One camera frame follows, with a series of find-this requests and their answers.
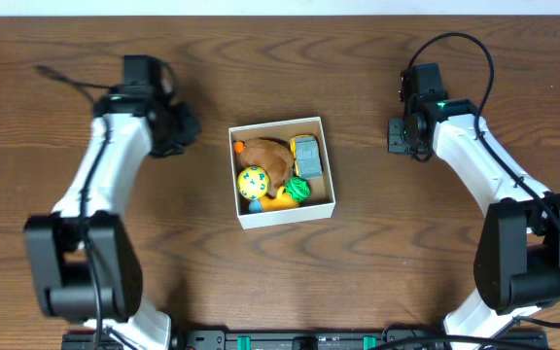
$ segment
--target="white box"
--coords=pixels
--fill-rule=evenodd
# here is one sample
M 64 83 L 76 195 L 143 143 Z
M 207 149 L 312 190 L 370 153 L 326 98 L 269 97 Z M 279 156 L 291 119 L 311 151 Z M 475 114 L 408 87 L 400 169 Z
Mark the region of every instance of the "white box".
M 267 213 L 250 214 L 248 212 L 249 200 L 243 198 L 236 188 L 236 179 L 243 166 L 237 158 L 232 145 L 237 141 L 247 141 L 259 137 L 270 140 L 283 140 L 289 142 L 293 136 L 313 134 L 319 144 L 319 157 L 323 167 L 323 176 L 309 180 L 308 187 L 311 195 L 304 200 L 299 208 L 279 210 Z M 262 228 L 273 225 L 297 223 L 308 220 L 326 219 L 332 216 L 336 205 L 330 162 L 326 138 L 321 126 L 321 118 L 304 118 L 283 122 L 267 122 L 256 125 L 231 127 L 228 130 L 230 142 L 230 162 L 232 164 L 232 185 L 234 186 L 234 202 L 237 209 L 237 218 L 243 228 Z

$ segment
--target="stuffed animal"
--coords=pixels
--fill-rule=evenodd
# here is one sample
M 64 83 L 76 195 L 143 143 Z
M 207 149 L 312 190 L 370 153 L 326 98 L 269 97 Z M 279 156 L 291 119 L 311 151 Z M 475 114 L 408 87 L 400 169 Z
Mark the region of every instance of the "stuffed animal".
M 268 194 L 275 197 L 278 189 L 289 181 L 293 174 L 293 155 L 288 148 L 275 141 L 250 139 L 237 142 L 234 150 L 239 154 L 244 167 L 259 166 L 269 176 Z

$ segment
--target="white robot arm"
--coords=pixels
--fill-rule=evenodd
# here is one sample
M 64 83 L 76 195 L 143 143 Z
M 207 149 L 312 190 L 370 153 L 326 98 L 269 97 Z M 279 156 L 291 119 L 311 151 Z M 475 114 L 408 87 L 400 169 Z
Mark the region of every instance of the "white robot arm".
M 506 198 L 519 202 L 532 200 L 476 140 L 473 121 L 474 115 L 466 114 L 439 122 L 434 134 L 434 153 L 455 170 L 481 208 L 483 216 L 487 214 L 490 204 L 499 203 Z M 546 186 L 531 178 L 505 151 L 489 132 L 484 118 L 480 118 L 479 125 L 492 149 L 513 171 L 524 176 L 524 182 L 533 191 L 541 196 L 549 192 Z M 475 289 L 457 310 L 444 318 L 443 325 L 447 334 L 492 337 L 505 329 L 513 321 L 513 317 L 530 316 L 539 310 L 533 305 L 498 315 L 483 302 Z M 474 349 L 477 345 L 452 343 L 452 347 L 454 350 L 466 350 Z
M 513 160 L 470 100 L 448 98 L 436 64 L 403 71 L 400 94 L 405 117 L 389 121 L 388 151 L 446 161 L 485 216 L 474 261 L 477 289 L 444 318 L 443 328 L 451 335 L 498 336 L 518 319 L 560 300 L 560 232 L 545 210 L 560 217 L 560 194 Z M 527 248 L 528 233 L 544 236 L 543 244 Z M 451 342 L 453 350 L 478 346 Z
M 73 184 L 49 216 L 32 216 L 25 225 L 42 311 L 100 328 L 94 340 L 65 335 L 62 349 L 89 343 L 111 348 L 109 336 L 136 349 L 170 347 L 170 318 L 143 297 L 141 267 L 122 224 L 144 157 L 179 155 L 200 131 L 186 104 L 170 105 L 175 91 L 163 88 L 162 67 L 148 56 L 124 58 L 123 84 L 93 105 L 91 138 Z M 65 259 L 79 249 L 86 250 L 86 262 Z

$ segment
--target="yellow and green ball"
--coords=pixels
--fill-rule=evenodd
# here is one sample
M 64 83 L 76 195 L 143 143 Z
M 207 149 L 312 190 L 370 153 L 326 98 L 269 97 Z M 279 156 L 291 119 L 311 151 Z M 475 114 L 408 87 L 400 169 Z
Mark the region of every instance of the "yellow and green ball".
M 237 190 L 247 199 L 259 199 L 269 190 L 269 176 L 259 166 L 247 167 L 237 178 Z

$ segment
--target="wooden table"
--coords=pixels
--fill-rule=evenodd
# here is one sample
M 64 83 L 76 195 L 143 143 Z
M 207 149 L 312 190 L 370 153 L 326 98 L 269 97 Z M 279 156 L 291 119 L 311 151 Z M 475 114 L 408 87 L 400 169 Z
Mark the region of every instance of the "wooden table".
M 21 229 L 64 194 L 89 136 L 82 96 L 32 67 L 115 84 L 126 53 L 178 69 L 203 127 L 185 155 L 144 161 L 125 218 L 145 291 L 178 324 L 382 329 L 458 307 L 474 287 L 480 210 L 443 161 L 386 152 L 400 71 L 449 30 L 489 47 L 484 116 L 560 192 L 560 17 L 0 18 L 0 349 L 59 349 L 67 325 L 38 309 Z M 429 61 L 451 96 L 479 100 L 478 48 L 446 40 L 419 58 Z M 227 129 L 310 116 L 326 130 L 333 218 L 242 230 Z M 560 303 L 541 317 L 560 320 Z M 560 331 L 549 340 L 560 348 Z

